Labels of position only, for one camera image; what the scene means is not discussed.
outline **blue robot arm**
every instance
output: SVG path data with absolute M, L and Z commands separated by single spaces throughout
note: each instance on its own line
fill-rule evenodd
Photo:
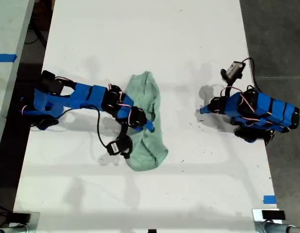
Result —
M 73 93 L 62 96 L 64 86 L 71 87 Z M 59 123 L 58 119 L 67 112 L 64 111 L 64 107 L 70 108 L 68 111 L 81 108 L 96 109 L 98 118 L 99 111 L 105 111 L 121 124 L 120 135 L 107 145 L 103 144 L 98 131 L 99 140 L 110 155 L 121 154 L 129 158 L 132 151 L 132 141 L 126 134 L 129 127 L 139 132 L 143 128 L 154 131 L 154 125 L 146 119 L 144 111 L 134 106 L 134 101 L 118 86 L 89 86 L 64 77 L 55 77 L 46 70 L 42 72 L 33 99 L 21 99 L 20 111 L 33 126 L 45 130 Z
M 231 118 L 232 125 L 238 125 L 235 135 L 248 142 L 263 138 L 267 144 L 275 131 L 282 133 L 296 129 L 299 125 L 300 110 L 292 104 L 276 100 L 248 86 L 247 91 L 230 96 L 236 79 L 242 77 L 244 62 L 234 62 L 227 70 L 221 70 L 228 86 L 225 96 L 214 97 L 210 104 L 200 109 L 200 113 L 225 114 Z

